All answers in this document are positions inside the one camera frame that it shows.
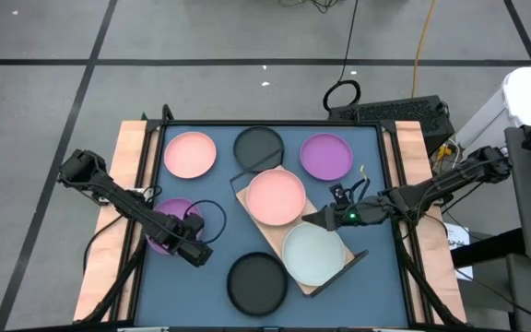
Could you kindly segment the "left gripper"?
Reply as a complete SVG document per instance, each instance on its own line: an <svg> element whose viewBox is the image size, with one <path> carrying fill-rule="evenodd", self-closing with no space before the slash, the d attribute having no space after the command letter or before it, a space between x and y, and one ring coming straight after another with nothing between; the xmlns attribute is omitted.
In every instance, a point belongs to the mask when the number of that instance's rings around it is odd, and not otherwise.
<svg viewBox="0 0 531 332"><path fill-rule="evenodd" d="M155 212L155 224L158 231L154 241L169 254L177 254L194 267L203 266L213 250L204 242L197 239L204 229L205 222L195 213L188 213L183 219L175 215Z"/></svg>

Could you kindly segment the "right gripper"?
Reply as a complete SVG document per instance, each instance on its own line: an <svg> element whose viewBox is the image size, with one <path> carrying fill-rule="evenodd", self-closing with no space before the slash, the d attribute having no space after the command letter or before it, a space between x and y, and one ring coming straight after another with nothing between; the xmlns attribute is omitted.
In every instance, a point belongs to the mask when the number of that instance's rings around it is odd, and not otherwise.
<svg viewBox="0 0 531 332"><path fill-rule="evenodd" d="M394 204L385 196L367 196L356 203L344 206L324 206L321 212L301 217L327 231L341 227L370 226L383 223L395 212Z"/></svg>

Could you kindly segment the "purple round plate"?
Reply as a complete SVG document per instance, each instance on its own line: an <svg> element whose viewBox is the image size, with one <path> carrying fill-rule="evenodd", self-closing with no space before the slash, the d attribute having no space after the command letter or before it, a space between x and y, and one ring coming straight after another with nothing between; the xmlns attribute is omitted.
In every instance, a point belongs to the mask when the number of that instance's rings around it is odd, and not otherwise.
<svg viewBox="0 0 531 332"><path fill-rule="evenodd" d="M348 142L331 133L319 133L307 138L300 152L301 165L312 177L334 181L345 176L353 163Z"/></svg>
<svg viewBox="0 0 531 332"><path fill-rule="evenodd" d="M196 214L199 217L203 217L203 214L198 206L193 207L193 202L187 198L170 198L162 201L156 205L154 210L165 215L173 215L178 219L184 220L185 215L188 213ZM169 240L166 244L158 243L148 235L146 235L147 244L151 249L161 255L171 255L169 252L171 244L177 244L178 239Z"/></svg>

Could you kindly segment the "pale mint round plate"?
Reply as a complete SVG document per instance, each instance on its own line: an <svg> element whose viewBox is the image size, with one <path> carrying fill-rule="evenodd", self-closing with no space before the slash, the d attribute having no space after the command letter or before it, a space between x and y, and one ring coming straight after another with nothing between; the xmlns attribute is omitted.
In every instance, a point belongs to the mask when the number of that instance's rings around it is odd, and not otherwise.
<svg viewBox="0 0 531 332"><path fill-rule="evenodd" d="M346 249L336 232L303 222L286 235L282 261L299 283L320 287L343 268Z"/></svg>

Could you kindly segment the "pink round plate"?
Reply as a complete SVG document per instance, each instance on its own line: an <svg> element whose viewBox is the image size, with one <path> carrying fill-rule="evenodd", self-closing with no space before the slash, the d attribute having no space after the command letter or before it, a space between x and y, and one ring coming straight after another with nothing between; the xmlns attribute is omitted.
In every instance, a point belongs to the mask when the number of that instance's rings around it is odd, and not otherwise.
<svg viewBox="0 0 531 332"><path fill-rule="evenodd" d="M246 190L246 206L253 218L268 226L294 221L306 206L306 191L292 172L272 169L256 175Z"/></svg>
<svg viewBox="0 0 531 332"><path fill-rule="evenodd" d="M164 164L174 176L193 179L208 172L217 157L217 147L206 134L188 131L173 138L164 151Z"/></svg>

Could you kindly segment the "black round plate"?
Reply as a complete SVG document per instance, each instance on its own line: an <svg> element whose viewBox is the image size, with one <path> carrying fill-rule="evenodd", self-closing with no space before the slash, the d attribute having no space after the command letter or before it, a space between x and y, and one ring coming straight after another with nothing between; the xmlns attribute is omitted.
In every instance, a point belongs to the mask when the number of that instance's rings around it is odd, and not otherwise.
<svg viewBox="0 0 531 332"><path fill-rule="evenodd" d="M249 172L263 172L280 166L285 152L281 136L265 126L252 126L240 132L233 145L233 155Z"/></svg>
<svg viewBox="0 0 531 332"><path fill-rule="evenodd" d="M261 317L274 313L288 294L289 277L272 255L253 252L239 257L227 276L227 294L241 313Z"/></svg>

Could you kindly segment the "blue table mat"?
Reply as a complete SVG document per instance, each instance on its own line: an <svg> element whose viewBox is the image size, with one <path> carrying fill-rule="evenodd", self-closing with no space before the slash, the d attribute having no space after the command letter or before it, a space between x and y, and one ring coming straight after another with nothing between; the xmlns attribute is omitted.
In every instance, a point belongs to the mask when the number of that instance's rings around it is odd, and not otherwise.
<svg viewBox="0 0 531 332"><path fill-rule="evenodd" d="M227 276L231 265L242 255L270 253L272 248L235 199L230 186L230 178L242 171L233 155L233 144L242 128L232 126L223 131L214 128L199 130L210 136L216 144L215 164L209 172L192 180L179 179L166 170L159 177L162 193L158 200L183 197L197 202L206 219L202 236L214 241L210 245L213 254L204 266L196 268L178 255L161 255L150 250L155 255L172 259L174 270L171 273L159 273L158 285L151 287L150 297L144 299L141 305L147 307L151 302L171 303L174 309L165 318L143 315L141 324L137 326L327 327L330 309L357 296L351 289L356 280L346 273L313 298L304 295L296 281L291 279L285 301L267 316L251 317L239 312L231 304L227 294ZM242 189L251 180L251 175L246 174L235 182L234 188ZM349 250L357 253L362 250L354 247L348 236L364 229L365 239L381 241L382 236L368 231L372 226L342 227L337 232ZM378 295L372 302L372 309L364 316L366 320L379 319L377 326L407 325L398 318L398 310L389 307L389 301L380 297L383 292L381 283L364 289L375 291Z"/></svg>

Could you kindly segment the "black diagonal strut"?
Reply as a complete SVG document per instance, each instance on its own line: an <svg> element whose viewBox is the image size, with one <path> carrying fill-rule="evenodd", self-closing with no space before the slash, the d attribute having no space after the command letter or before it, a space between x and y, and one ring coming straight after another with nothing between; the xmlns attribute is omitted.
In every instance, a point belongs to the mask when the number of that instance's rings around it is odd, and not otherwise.
<svg viewBox="0 0 531 332"><path fill-rule="evenodd" d="M80 322L100 322L106 312L110 309L115 301L115 298L122 293L124 284L130 277L133 270L140 264L142 260L144 241L140 240L136 250L131 258L128 260L125 268L118 274L116 280L108 289L101 301L96 305L90 314L81 319Z"/></svg>
<svg viewBox="0 0 531 332"><path fill-rule="evenodd" d="M395 250L399 264L405 268L408 275L410 275L418 285L424 323L435 326L433 313L436 313L446 326L460 325L461 321L458 320L442 302L430 283L425 279L424 273L417 267L416 262L407 252L400 234L399 222L392 221L391 227L395 237Z"/></svg>

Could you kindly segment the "plywood side board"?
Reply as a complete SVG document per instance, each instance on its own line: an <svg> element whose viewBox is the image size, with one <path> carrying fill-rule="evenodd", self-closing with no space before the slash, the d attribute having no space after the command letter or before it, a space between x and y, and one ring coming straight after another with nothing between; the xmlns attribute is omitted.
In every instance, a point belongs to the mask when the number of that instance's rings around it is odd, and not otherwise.
<svg viewBox="0 0 531 332"><path fill-rule="evenodd" d="M391 185L418 184L432 177L424 138L417 122L396 122L383 132L385 155ZM466 313L442 213L431 207L416 228L420 258L426 280L459 320L466 321Z"/></svg>
<svg viewBox="0 0 531 332"><path fill-rule="evenodd" d="M149 157L143 166L139 165L147 123L145 121L124 121L116 140L109 175L125 189L147 188L150 185L159 132L150 133ZM85 318L102 300L119 274L123 249L129 245L131 255L140 239L141 226L133 225L133 233L127 233L130 223L121 219L103 232L93 242L88 255L88 264L82 281L77 307L73 319Z"/></svg>

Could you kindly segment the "black computer case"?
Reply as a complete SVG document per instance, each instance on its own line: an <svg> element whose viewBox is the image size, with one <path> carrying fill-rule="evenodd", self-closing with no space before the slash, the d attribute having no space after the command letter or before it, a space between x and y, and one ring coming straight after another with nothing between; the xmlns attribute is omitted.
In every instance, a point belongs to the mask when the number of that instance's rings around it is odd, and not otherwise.
<svg viewBox="0 0 531 332"><path fill-rule="evenodd" d="M455 133L449 107L437 95L336 107L328 113L328 119L334 121L419 122L429 155Z"/></svg>

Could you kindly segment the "printed paper sheet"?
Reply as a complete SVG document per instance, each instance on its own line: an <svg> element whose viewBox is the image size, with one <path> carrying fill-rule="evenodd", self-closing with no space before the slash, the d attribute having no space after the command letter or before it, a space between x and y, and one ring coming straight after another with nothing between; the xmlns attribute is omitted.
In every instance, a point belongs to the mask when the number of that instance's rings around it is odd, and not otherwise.
<svg viewBox="0 0 531 332"><path fill-rule="evenodd" d="M445 227L450 250L470 244L468 228L449 223L445 223ZM455 274L458 279L470 281L473 277L473 269L472 267L457 267Z"/></svg>

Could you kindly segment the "wooden shelf with black frame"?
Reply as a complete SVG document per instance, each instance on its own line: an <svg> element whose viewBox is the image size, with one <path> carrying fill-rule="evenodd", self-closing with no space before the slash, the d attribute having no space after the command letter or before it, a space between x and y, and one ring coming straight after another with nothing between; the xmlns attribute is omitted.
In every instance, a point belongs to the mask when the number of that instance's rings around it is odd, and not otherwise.
<svg viewBox="0 0 531 332"><path fill-rule="evenodd" d="M284 169L284 167L283 166L277 166L274 169ZM285 239L286 235L288 234L288 232L293 227L305 222L305 221L301 220L301 217L304 216L304 215L307 215L307 214L314 213L315 207L314 207L313 203L306 196L306 206L305 206L304 210L291 223L286 224L286 225L282 225L282 226L268 226L268 225L265 225L265 224L257 221L255 218L253 218L251 216L251 214L249 213L249 211L247 209L247 206L246 206L245 196L246 196L246 190L247 190L247 187L248 187L249 184L247 186L245 186L243 189L234 188L235 187L235 182L238 179L242 178L244 175L248 174L248 173L251 173L255 177L256 175L258 175L261 172L249 172L249 171L243 170L240 173L234 175L232 178L230 178L230 186L233 188L232 189L232 193L235 194L235 198L237 199L237 201L239 201L239 203L243 206L243 208L245 209L245 211L247 212L247 214L249 215L251 220L254 222L254 225L262 233L262 235L264 236L266 241L269 243L269 245L271 246L271 248L273 249L273 251L277 255L277 257L282 261L282 245L283 245L283 242L284 242L284 239ZM338 273L336 273L331 279L329 279L323 286L310 287L310 286L306 286L304 284L301 284L297 280L294 279L296 281L296 283L298 284L298 286L301 288L301 291L303 292L304 295L306 295L308 297L311 297L311 298L317 296L319 293L321 293L326 288L328 288L331 284L333 284L336 280L338 280L341 276L343 276L345 273L347 273L350 269L352 269L354 266L356 266L366 255L369 254L369 252L367 250L363 250L363 251L361 251L359 253L354 254L354 253L352 253L349 250L349 248L345 244L344 244L344 246L345 246L345 249L346 249L346 261L345 261L345 264L344 264L343 268Z"/></svg>

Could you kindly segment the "black table frame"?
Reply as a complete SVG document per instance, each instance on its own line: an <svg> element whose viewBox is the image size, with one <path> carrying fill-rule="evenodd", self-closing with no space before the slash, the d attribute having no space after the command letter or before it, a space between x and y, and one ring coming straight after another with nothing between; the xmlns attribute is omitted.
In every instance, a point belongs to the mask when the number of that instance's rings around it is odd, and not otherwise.
<svg viewBox="0 0 531 332"><path fill-rule="evenodd" d="M166 171L162 161L163 150L169 138L175 133L183 131L185 126L199 127L200 129L217 129L223 131L232 126L268 126L277 131L282 131L288 127L292 131L297 131L303 127L310 127L314 130L324 129L325 131L336 130L340 132L349 128L353 132L356 141L353 148L363 156L372 158L371 167L380 175L384 186L391 185L390 172L385 155L384 131L395 121L384 121L380 123L355 123L337 122L326 120L175 120L170 112L165 112L159 119L146 120L147 128L143 143L142 157L139 165L143 166L149 157L148 147L150 133L159 132L156 155L154 157L152 176L150 185L159 181L159 177ZM400 225L401 237L408 230L408 225ZM365 239L364 229L359 229L348 236L349 242L356 248L368 249L369 254L365 256L356 266L346 274L355 278L352 291L357 296L354 299L346 299L330 309L330 322L327 328L335 330L347 330L351 327L355 329L366 326L377 326L380 321L377 318L366 320L364 316L372 309L373 300L378 295L374 290L365 290L366 286L373 286L381 283L383 292L382 299L389 301L389 307L396 308L399 312L398 318L411 326L427 325L434 328L442 326L440 317L433 313L435 326L424 323L420 293L417 283L408 275L405 268L399 264L395 250L395 237L391 223L385 222L381 226L372 226L368 231L373 235L382 236L381 241ZM419 261L420 253L416 229L411 230L405 238L405 247L408 249L418 268L424 273L423 264ZM143 315L151 318L165 318L173 311L171 303L161 304L151 302L147 307L141 303L150 297L151 287L158 285L159 273L171 273L174 268L172 259L167 256L159 256L150 252L148 248L143 250L142 262L136 268L134 275L127 281L123 294L119 297L115 308L111 311L114 319L130 320L139 325ZM349 312L356 316L357 321L353 325L341 317L341 313Z"/></svg>

